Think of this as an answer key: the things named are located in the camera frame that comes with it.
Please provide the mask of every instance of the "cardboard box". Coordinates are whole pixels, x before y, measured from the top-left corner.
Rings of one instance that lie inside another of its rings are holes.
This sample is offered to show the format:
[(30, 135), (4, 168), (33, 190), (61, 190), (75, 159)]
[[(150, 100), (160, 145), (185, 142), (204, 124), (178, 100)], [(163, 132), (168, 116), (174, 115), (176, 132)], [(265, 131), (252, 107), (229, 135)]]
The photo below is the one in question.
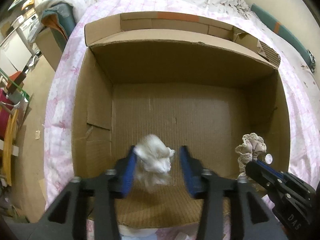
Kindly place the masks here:
[[(120, 14), (85, 26), (89, 48), (72, 123), (75, 175), (89, 178), (112, 168), (150, 133), (177, 151), (187, 145), (206, 168), (236, 178), (235, 147), (242, 135), (255, 132), (264, 138), (272, 166), (286, 171), (289, 115), (276, 66), (231, 40), (201, 33), (211, 19), (170, 13), (172, 19), (158, 23), (161, 29), (148, 29), (159, 14)], [(134, 24), (123, 25), (134, 16)], [(150, 194), (135, 184), (126, 199), (116, 201), (118, 222), (134, 228), (198, 222), (202, 201), (185, 190), (178, 152), (170, 175), (169, 186)]]
[(45, 28), (41, 31), (36, 37), (35, 43), (50, 66), (56, 71), (62, 57), (62, 51), (54, 39), (50, 28)]

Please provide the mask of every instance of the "blue gripper pad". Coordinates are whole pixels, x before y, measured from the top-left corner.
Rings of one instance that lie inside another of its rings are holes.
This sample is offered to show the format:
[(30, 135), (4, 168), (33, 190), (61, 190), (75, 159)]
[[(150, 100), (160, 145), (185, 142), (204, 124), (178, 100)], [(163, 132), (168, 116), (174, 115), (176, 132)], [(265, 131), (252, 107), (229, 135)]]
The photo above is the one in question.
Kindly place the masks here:
[(263, 169), (265, 169), (266, 171), (269, 171), (271, 174), (273, 174), (274, 176), (276, 176), (279, 179), (283, 179), (283, 175), (276, 171), (275, 169), (271, 168), (268, 164), (257, 160), (256, 163)]
[(201, 162), (191, 157), (187, 146), (180, 147), (179, 155), (184, 183), (189, 194), (195, 199), (202, 198), (201, 194), (207, 189), (201, 177), (203, 170)]
[(136, 163), (134, 146), (131, 146), (127, 157), (116, 162), (116, 176), (111, 187), (113, 192), (120, 194), (119, 198), (125, 198), (132, 188)]

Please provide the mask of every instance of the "floor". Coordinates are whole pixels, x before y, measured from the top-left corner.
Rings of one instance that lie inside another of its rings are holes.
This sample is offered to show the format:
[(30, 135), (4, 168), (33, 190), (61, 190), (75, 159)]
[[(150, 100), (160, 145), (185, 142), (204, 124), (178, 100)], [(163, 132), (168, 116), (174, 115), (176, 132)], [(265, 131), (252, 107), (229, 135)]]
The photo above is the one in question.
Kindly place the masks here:
[[(17, 134), (19, 156), (13, 158), (11, 200), (30, 222), (39, 220), (45, 206), (44, 117), (54, 73), (44, 56), (41, 56), (36, 68), (27, 74), (23, 86), (31, 96), (31, 101), (22, 128)], [(39, 139), (35, 139), (37, 130), (40, 130)]]

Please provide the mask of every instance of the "crumpled white tissue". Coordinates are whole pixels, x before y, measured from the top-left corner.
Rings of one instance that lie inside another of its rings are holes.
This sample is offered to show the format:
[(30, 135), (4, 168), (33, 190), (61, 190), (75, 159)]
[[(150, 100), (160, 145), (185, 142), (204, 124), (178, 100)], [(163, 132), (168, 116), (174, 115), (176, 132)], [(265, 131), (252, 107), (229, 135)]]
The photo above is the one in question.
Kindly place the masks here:
[(134, 151), (138, 157), (135, 176), (148, 190), (156, 184), (169, 184), (170, 158), (175, 150), (166, 147), (156, 135), (149, 134), (135, 146)]
[(257, 160), (260, 154), (265, 154), (267, 147), (263, 138), (255, 133), (242, 136), (243, 144), (236, 147), (235, 151), (239, 154), (238, 163), (240, 174), (238, 177), (245, 177), (245, 167), (249, 161)]

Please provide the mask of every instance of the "pink bedsheet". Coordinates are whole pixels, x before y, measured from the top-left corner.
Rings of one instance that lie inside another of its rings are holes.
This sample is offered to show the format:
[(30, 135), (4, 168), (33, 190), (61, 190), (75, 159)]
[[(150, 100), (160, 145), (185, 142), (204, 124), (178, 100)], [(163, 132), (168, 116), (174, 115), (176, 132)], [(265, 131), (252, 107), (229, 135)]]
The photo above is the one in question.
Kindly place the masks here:
[(133, 11), (172, 11), (213, 18), (245, 30), (277, 51), (281, 56), (279, 73), (290, 115), (289, 172), (316, 187), (320, 180), (320, 131), (316, 126), (316, 117), (309, 98), (285, 55), (252, 21), (212, 13), (181, 0), (102, 0), (89, 7), (77, 24), (52, 81), (44, 124), (47, 206), (74, 175), (71, 157), (71, 122), (77, 79), (86, 50), (84, 25), (106, 16)]

